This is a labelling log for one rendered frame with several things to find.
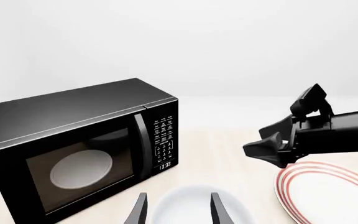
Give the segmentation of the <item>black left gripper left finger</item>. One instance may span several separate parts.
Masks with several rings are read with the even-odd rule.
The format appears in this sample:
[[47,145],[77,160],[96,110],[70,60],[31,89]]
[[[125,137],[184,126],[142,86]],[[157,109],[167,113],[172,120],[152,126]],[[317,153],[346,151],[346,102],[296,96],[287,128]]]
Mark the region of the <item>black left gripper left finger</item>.
[[124,224],[145,224],[147,219],[147,193],[141,192]]

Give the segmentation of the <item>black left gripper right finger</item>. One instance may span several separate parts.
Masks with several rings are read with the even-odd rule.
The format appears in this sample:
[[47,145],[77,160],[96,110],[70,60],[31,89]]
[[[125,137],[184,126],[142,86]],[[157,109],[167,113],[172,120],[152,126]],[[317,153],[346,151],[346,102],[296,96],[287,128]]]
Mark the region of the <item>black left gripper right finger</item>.
[[210,210],[213,224],[234,224],[217,192],[211,193]]

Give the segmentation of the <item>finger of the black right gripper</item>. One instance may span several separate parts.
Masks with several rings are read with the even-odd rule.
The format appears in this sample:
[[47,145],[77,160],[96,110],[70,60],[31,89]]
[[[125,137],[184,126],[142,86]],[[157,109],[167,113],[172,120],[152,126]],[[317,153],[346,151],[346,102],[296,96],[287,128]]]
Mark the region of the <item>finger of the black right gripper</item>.
[[272,136],[275,133],[279,133],[281,135],[282,140],[289,141],[292,130],[292,115],[288,115],[286,118],[281,121],[261,128],[259,130],[259,134],[261,139],[266,139]]
[[283,139],[279,132],[269,136],[268,138],[247,143],[243,145],[243,150],[246,156],[263,160],[273,164],[281,169],[286,168],[288,163],[282,158],[282,150],[287,146],[283,143]]

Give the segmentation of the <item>white plate with red rings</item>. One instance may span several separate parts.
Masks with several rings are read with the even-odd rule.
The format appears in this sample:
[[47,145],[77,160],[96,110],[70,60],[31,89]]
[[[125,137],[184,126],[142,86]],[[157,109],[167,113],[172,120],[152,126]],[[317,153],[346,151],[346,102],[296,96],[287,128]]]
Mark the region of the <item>white plate with red rings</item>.
[[324,162],[298,162],[274,178],[277,199],[297,224],[358,224],[358,173]]

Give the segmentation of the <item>white round turntable plate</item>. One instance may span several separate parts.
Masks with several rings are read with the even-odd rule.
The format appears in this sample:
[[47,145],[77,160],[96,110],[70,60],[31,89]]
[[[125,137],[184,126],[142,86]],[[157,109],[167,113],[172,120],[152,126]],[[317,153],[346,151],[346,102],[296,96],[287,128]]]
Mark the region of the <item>white round turntable plate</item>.
[[111,167],[112,158],[107,152],[75,152],[54,165],[50,171],[50,180],[61,189],[81,189],[99,182],[109,173]]

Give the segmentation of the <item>black microwave oven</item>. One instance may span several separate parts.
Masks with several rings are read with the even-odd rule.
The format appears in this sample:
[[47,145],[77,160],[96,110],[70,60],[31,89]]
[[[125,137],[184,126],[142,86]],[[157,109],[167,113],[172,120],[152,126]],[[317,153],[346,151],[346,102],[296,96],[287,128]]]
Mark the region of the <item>black microwave oven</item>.
[[[112,158],[81,189],[50,171],[75,152]],[[15,224],[56,224],[178,164],[178,98],[138,78],[0,102],[0,193]]]

